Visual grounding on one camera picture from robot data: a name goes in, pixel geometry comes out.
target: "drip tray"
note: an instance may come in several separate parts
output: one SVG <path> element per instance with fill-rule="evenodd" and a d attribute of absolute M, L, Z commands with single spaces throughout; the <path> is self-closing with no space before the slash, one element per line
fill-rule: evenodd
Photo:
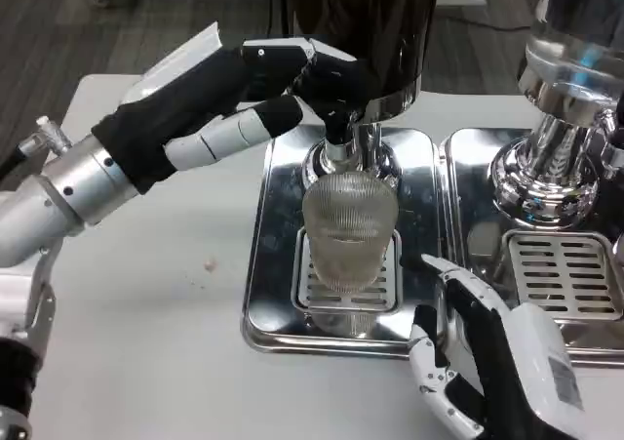
<path fill-rule="evenodd" d="M 513 230 L 505 238 L 520 301 L 541 306 L 557 321 L 621 318 L 620 273 L 602 236 Z"/>
<path fill-rule="evenodd" d="M 385 269 L 365 292 L 327 289 L 310 267 L 301 204 L 302 166 L 323 140 L 321 127 L 300 126 L 267 149 L 253 233 L 242 333 L 269 352 L 407 358 L 417 305 L 435 304 L 437 279 L 401 269 L 397 258 L 441 253 L 441 202 L 435 147 L 417 130 L 383 128 L 381 140 L 401 174 L 399 215 Z"/>
<path fill-rule="evenodd" d="M 397 253 L 397 249 L 400 252 L 401 247 L 397 234 L 388 244 L 377 280 L 357 294 L 346 295 L 334 292 L 319 280 L 310 257 L 310 241 L 305 230 L 301 230 L 299 236 L 301 261 L 292 282 L 292 288 L 295 290 L 294 306 L 310 313 L 338 311 L 383 313 L 393 311 L 397 307 L 400 297 L 397 282 L 401 282 L 401 278 L 397 276 L 400 272 L 397 265 L 400 253 Z"/>
<path fill-rule="evenodd" d="M 547 232 L 518 230 L 493 204 L 489 165 L 501 147 L 527 134 L 467 128 L 444 142 L 448 255 L 510 306 L 530 301 L 544 308 L 559 323 L 573 364 L 624 367 L 622 268 L 605 238 L 621 231 L 608 209 L 597 205 L 583 228 Z"/>

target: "black glove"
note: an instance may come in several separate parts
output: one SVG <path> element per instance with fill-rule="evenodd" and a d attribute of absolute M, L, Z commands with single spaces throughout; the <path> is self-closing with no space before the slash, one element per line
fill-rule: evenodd
<path fill-rule="evenodd" d="M 217 50 L 154 94 L 120 105 L 92 133 L 144 194 L 176 172 L 163 146 L 235 111 L 249 80 L 238 51 Z"/>

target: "stainless steel tray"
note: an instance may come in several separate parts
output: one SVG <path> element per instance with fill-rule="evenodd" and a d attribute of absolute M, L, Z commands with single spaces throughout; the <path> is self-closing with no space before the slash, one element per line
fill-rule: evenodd
<path fill-rule="evenodd" d="M 448 138 L 440 149 L 448 256 L 485 277 L 511 306 L 517 305 L 522 296 L 522 283 L 519 296 L 512 266 L 501 269 L 500 264 L 507 245 L 503 236 L 515 225 L 493 206 L 488 168 L 503 145 L 527 133 L 506 129 L 464 129 Z M 591 228 L 593 224 L 606 223 L 600 214 L 595 213 L 595 216 L 587 222 L 586 229 L 580 231 L 610 233 L 610 230 Z M 596 318 L 595 313 L 585 316 L 575 313 L 573 318 L 570 314 L 553 315 L 560 323 L 573 363 L 624 366 L 624 321 L 618 303 L 619 282 L 611 281 L 609 287 L 618 305 L 613 313 L 604 313 L 602 318 Z"/>
<path fill-rule="evenodd" d="M 243 307 L 243 335 L 251 346 L 264 351 L 407 357 L 415 307 L 433 303 L 436 283 L 428 276 L 407 270 L 397 273 L 400 298 L 383 311 L 328 308 L 324 313 L 293 301 L 298 295 L 293 277 L 298 276 L 303 250 L 299 233 L 303 227 L 301 165 L 322 136 L 319 128 L 301 126 L 274 140 L 267 149 Z M 401 169 L 395 245 L 400 243 L 404 254 L 438 255 L 442 214 L 435 147 L 416 130 L 383 129 L 382 141 Z"/>

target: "gray carpet floor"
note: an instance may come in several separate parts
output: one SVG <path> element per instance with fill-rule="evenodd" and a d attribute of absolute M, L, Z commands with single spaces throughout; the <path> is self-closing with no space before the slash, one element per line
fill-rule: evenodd
<path fill-rule="evenodd" d="M 438 9 L 423 89 L 516 94 L 525 31 L 500 32 L 445 16 L 500 26 L 530 23 L 535 0 L 487 0 L 486 7 Z M 90 0 L 0 0 L 0 159 L 47 114 L 61 120 L 90 73 L 141 73 L 214 20 L 226 45 L 264 34 L 268 0 L 126 0 L 102 9 Z M 273 32 L 280 29 L 274 3 Z M 40 167 L 19 169 L 2 186 Z"/>

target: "white table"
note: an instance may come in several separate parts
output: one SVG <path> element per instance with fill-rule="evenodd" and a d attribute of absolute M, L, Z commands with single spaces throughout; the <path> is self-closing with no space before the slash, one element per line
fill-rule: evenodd
<path fill-rule="evenodd" d="M 65 131 L 82 138 L 136 79 L 83 79 Z M 538 117 L 522 97 L 425 93 L 392 124 L 439 143 L 460 127 L 522 128 Z M 259 146 L 176 174 L 65 241 L 31 416 L 36 438 L 450 440 L 406 362 L 262 354 L 244 343 L 263 157 Z M 577 373 L 591 438 L 622 438 L 624 372 Z"/>

